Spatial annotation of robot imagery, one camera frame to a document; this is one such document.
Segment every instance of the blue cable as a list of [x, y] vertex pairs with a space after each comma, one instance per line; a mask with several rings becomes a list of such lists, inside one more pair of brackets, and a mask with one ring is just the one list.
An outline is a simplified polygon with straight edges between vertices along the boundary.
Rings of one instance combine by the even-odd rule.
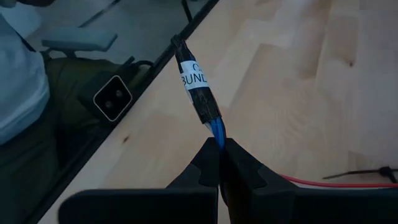
[[224, 150], [225, 146], [225, 133], [224, 133], [224, 124], [221, 118], [216, 118], [210, 121], [211, 130], [213, 131], [214, 138], [216, 139], [217, 144], [220, 147], [220, 150]]

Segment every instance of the chair armrest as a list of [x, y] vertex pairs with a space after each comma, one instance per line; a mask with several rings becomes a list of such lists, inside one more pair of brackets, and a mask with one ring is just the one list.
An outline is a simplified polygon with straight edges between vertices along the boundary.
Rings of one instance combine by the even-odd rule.
[[113, 32], [79, 27], [58, 27], [42, 38], [42, 45], [62, 52], [107, 51], [118, 38]]

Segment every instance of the wooden table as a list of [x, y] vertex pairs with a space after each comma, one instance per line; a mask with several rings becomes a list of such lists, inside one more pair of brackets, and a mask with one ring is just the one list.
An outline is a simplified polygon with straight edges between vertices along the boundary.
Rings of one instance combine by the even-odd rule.
[[[227, 135], [278, 173], [324, 181], [398, 161], [396, 10], [395, 0], [220, 0], [187, 44]], [[84, 189], [165, 187], [209, 136], [173, 58], [40, 223]], [[221, 202], [219, 216], [228, 222]]]

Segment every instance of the person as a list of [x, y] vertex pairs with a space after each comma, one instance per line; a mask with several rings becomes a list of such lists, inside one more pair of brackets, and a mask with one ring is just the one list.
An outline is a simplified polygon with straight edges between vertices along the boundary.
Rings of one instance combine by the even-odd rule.
[[[54, 0], [19, 2], [44, 7]], [[21, 223], [58, 180], [60, 145], [99, 123], [78, 101], [78, 91], [119, 65], [34, 52], [0, 15], [0, 67], [0, 223]]]

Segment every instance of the white shirt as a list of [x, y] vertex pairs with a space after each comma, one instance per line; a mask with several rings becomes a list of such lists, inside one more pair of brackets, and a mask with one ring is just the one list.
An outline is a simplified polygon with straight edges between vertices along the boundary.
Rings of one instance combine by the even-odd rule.
[[0, 15], [0, 145], [35, 122], [49, 97], [41, 54], [29, 51]]

